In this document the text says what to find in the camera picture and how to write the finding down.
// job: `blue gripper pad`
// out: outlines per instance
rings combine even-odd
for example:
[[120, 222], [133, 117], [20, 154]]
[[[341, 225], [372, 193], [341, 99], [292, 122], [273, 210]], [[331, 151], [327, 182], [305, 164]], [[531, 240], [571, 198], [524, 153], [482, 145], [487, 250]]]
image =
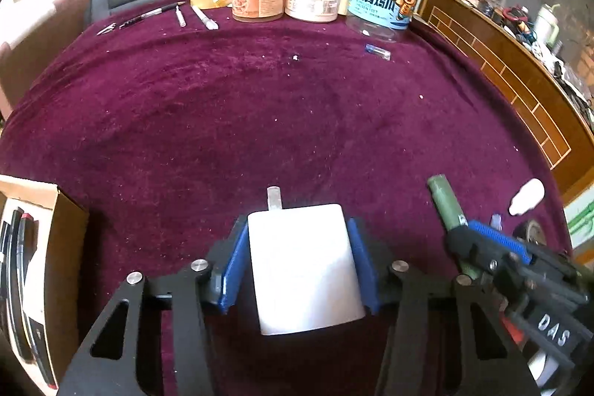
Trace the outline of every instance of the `blue gripper pad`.
[[229, 308], [235, 304], [241, 279], [249, 260], [248, 224], [246, 223], [235, 242], [229, 263], [223, 271], [223, 288], [219, 299], [219, 309], [227, 314]]
[[353, 253], [355, 260], [355, 270], [357, 272], [357, 280], [359, 281], [359, 292], [361, 294], [361, 302], [364, 306], [369, 307], [372, 314], [379, 312], [381, 303], [377, 291], [378, 275], [375, 266], [369, 256], [369, 251], [365, 246], [365, 242], [359, 232], [359, 227], [354, 218], [351, 218], [346, 223], [346, 230], [349, 233], [350, 250]]
[[468, 227], [475, 232], [478, 232], [482, 236], [491, 239], [500, 246], [505, 247], [510, 252], [518, 254], [523, 264], [528, 265], [532, 261], [532, 256], [528, 253], [526, 247], [524, 247], [524, 244], [518, 242], [517, 240], [512, 239], [501, 232], [497, 232], [497, 230], [492, 229], [491, 227], [486, 226], [485, 224], [482, 224], [476, 220], [469, 221]]

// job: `white bottle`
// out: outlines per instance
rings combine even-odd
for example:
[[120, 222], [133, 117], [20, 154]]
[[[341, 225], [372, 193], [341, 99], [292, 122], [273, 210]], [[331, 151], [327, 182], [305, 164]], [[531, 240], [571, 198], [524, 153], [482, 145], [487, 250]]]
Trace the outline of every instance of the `white bottle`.
[[539, 179], [531, 179], [512, 198], [510, 215], [523, 215], [537, 206], [544, 197], [545, 186]]

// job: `white lettering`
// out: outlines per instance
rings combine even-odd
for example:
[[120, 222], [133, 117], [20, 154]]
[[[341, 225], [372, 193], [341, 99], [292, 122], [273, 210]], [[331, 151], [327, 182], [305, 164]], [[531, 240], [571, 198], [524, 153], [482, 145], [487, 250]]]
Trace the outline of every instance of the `white lettering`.
[[571, 333], [569, 331], [563, 331], [563, 334], [561, 334], [561, 337], [559, 337], [559, 340], [557, 341], [557, 345], [559, 347], [565, 346], [565, 343], [569, 339], [569, 336], [571, 336]]
[[557, 335], [558, 330], [559, 330], [559, 324], [557, 323], [549, 329], [549, 332], [546, 333], [546, 336], [550, 337], [551, 339], [554, 339], [555, 336]]
[[541, 321], [538, 323], [538, 328], [541, 331], [544, 331], [547, 327], [549, 327], [549, 322], [551, 321], [551, 317], [548, 314], [545, 314]]

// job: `green marker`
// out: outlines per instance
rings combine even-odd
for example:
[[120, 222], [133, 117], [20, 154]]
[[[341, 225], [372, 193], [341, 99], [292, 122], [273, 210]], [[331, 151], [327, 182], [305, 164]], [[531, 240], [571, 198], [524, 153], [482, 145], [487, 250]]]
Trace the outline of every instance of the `green marker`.
[[445, 175], [431, 177], [427, 180], [427, 185], [431, 190], [437, 211], [440, 213], [441, 221], [444, 223], [448, 232], [461, 225], [468, 225], [466, 217]]

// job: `black pen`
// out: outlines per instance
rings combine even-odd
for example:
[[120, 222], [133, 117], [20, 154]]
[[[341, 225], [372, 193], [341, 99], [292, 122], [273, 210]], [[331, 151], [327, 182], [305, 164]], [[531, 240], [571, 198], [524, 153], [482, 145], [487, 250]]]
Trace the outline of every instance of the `black pen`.
[[[35, 253], [35, 222], [28, 213], [23, 213], [19, 224], [19, 241], [17, 243], [17, 279], [19, 280], [19, 299], [21, 307], [25, 300], [25, 280], [29, 262]], [[42, 324], [23, 313], [25, 331], [31, 343], [33, 359], [39, 368], [45, 383], [52, 389], [56, 389], [56, 382], [53, 379], [52, 368], [49, 362], [48, 350], [45, 341], [45, 328]]]
[[136, 24], [137, 22], [140, 22], [143, 19], [146, 19], [147, 17], [156, 16], [157, 14], [161, 14], [161, 12], [170, 11], [172, 9], [175, 9], [176, 7], [181, 6], [182, 4], [185, 4], [185, 1], [174, 2], [173, 4], [168, 4], [167, 6], [158, 7], [157, 9], [153, 9], [152, 11], [145, 12], [144, 14], [133, 17], [132, 19], [127, 20], [124, 24], [121, 24], [120, 29], [124, 29], [124, 27], [128, 27], [128, 26], [132, 26], [132, 24]]
[[7, 339], [8, 338], [8, 315], [6, 300], [8, 295], [7, 290], [7, 257], [8, 257], [8, 238], [10, 232], [10, 225], [2, 222], [2, 232], [0, 232], [0, 331]]
[[13, 212], [13, 219], [10, 224], [10, 242], [8, 244], [8, 319], [13, 330], [14, 342], [17, 346], [19, 356], [26, 362], [32, 361], [31, 349], [27, 343], [25, 327], [23, 327], [23, 311], [19, 298], [19, 281], [17, 278], [17, 245], [19, 242], [19, 225], [23, 210], [17, 208]]

